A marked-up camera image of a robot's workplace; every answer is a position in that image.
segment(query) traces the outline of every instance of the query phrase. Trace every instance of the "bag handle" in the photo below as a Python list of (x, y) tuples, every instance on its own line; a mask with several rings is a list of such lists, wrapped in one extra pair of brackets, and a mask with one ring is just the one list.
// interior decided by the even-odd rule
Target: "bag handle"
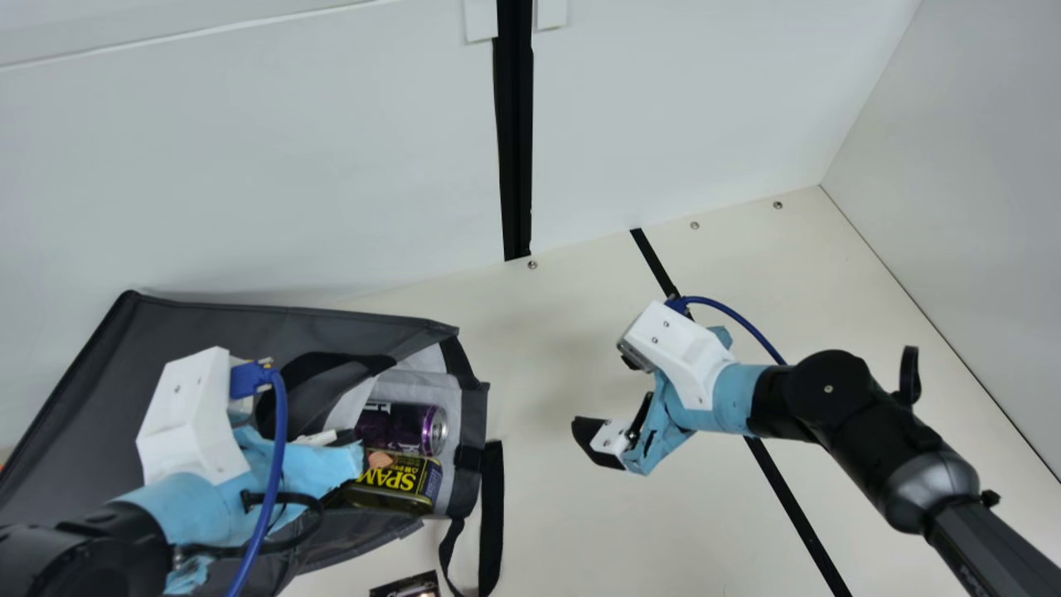
[[(470, 449), (462, 446), (460, 450), (465, 452)], [(479, 460), (477, 471), (482, 476), (480, 491), (483, 495), (483, 520), (479, 533), (479, 597), (487, 597), (501, 578), (501, 554), (505, 537), (505, 462), (501, 442), (487, 442)], [(464, 597), (464, 594), (450, 580), (450, 561), (453, 559), (457, 537), (464, 528), (464, 517), (453, 519), (446, 538), (438, 544), (442, 576), (456, 597)]]
[[(297, 397), (294, 393), (295, 389), (306, 384), (310, 380), (327, 373), (333, 369), (343, 367), (349, 364), (360, 364), (366, 370), (368, 370), (368, 376), (372, 377), (383, 373), (384, 371), (390, 369), (392, 367), (398, 365), (398, 362), (394, 357), (386, 355), (351, 355), (347, 353), (324, 353), (324, 352), (313, 352), (301, 354), (294, 359), (292, 359), (288, 365), (280, 368), (280, 376), (283, 377), (284, 388), (288, 390), (289, 409), (294, 414), (294, 410), (298, 408)], [(321, 411), (327, 415), (331, 407), (334, 407), (332, 403), (328, 408), (323, 408)], [(258, 422), (258, 429), (262, 431), (262, 437), (266, 437), (267, 429), (274, 427), (276, 412), (276, 394), (273, 390), (268, 390), (262, 394), (261, 401), (258, 403), (255, 409), (255, 417)], [(317, 421), (319, 416), (309, 418), (309, 421)], [(288, 439), (294, 439), (301, 435), (305, 429), (289, 426), (288, 428)]]

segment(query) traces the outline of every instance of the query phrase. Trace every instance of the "black strap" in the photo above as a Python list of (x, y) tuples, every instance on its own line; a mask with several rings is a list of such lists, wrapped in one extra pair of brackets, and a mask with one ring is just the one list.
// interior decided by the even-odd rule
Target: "black strap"
[[(501, 578), (501, 552), (505, 538), (505, 462), (500, 441), (486, 443), (479, 470), (483, 495), (483, 520), (479, 533), (479, 597), (487, 597)], [(446, 538), (438, 544), (442, 576), (456, 597), (464, 597), (464, 594), (450, 581), (450, 560), (464, 527), (464, 519), (453, 519)]]
[(348, 355), (346, 353), (306, 353), (280, 368), (284, 388), (291, 392), (311, 379), (346, 364), (358, 363), (365, 366), (369, 375), (379, 375), (398, 365), (394, 357), (386, 355)]
[[(243, 507), (249, 511), (251, 506), (259, 506), (265, 499), (265, 495), (261, 493), (250, 493), (244, 492), (243, 494)], [(296, 534), (291, 539), (285, 539), (283, 541), (277, 542), (265, 542), (261, 550), (259, 551), (262, 556), (268, 556), (272, 554), (282, 554), (290, 549), (298, 547), (308, 539), (313, 537), (318, 530), (320, 530), (320, 525), (324, 523), (325, 507), (320, 504), (320, 501), (313, 497), (312, 495), (307, 495), (305, 493), (291, 493), (291, 492), (279, 492), (276, 494), (277, 504), (297, 504), (299, 506), (305, 506), (309, 510), (313, 511), (315, 514), (312, 517), (312, 522), (302, 532)], [(181, 551), (185, 556), (191, 557), (198, 554), (206, 554), (223, 559), (239, 559), (242, 558), (247, 551), (246, 544), (239, 547), (221, 547), (216, 545), (203, 545), (199, 543), (192, 543), (189, 545), (181, 546)]]
[[(392, 367), (398, 365), (398, 362), (394, 357), (386, 355), (349, 355), (346, 353), (323, 353), (313, 352), (299, 355), (291, 361), (288, 365), (280, 368), (280, 376), (283, 377), (283, 387), (288, 391), (289, 401), (293, 397), (292, 392), (302, 384), (309, 382), (310, 380), (327, 373), (337, 367), (343, 367), (344, 365), (356, 363), (361, 364), (366, 370), (368, 370), (368, 375), (375, 376), (383, 373), (384, 371), (390, 369)], [(289, 425), (288, 425), (288, 440), (293, 440), (300, 436), (307, 426), (312, 426), (313, 422), (319, 421), (324, 424), (324, 419), (327, 418), (327, 414), (335, 406), (340, 397), (334, 397), (334, 402), (331, 404), (320, 404), (314, 405), (318, 407), (316, 411), (311, 411), (310, 414), (299, 412), (298, 405), (289, 404)], [(276, 426), (276, 421), (274, 415), (276, 412), (276, 394), (273, 390), (268, 390), (262, 394), (258, 406), (255, 408), (255, 418), (258, 422), (258, 429), (262, 437), (265, 439), (273, 439), (273, 428)], [(301, 422), (302, 426), (292, 425), (292, 422)]]

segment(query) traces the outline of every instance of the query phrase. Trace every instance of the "black cable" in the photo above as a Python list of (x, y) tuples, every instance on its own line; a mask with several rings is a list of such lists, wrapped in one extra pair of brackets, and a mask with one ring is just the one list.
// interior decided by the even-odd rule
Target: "black cable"
[[(259, 505), (262, 503), (265, 494), (261, 493), (246, 494), (244, 503), (249, 506)], [(306, 528), (306, 530), (297, 535), (283, 541), (265, 542), (260, 551), (262, 556), (282, 554), (298, 547), (313, 537), (314, 533), (320, 530), (320, 525), (324, 523), (325, 507), (320, 504), (319, 499), (313, 497), (312, 495), (307, 495), (305, 493), (280, 492), (276, 495), (276, 503), (305, 506), (307, 509), (312, 510), (316, 515), (313, 516), (313, 522)], [(192, 556), (206, 555), (219, 560), (231, 560), (242, 558), (247, 550), (247, 546), (241, 545), (239, 547), (223, 547), (218, 545), (192, 543), (180, 546), (180, 550), (186, 557), (189, 558)]]

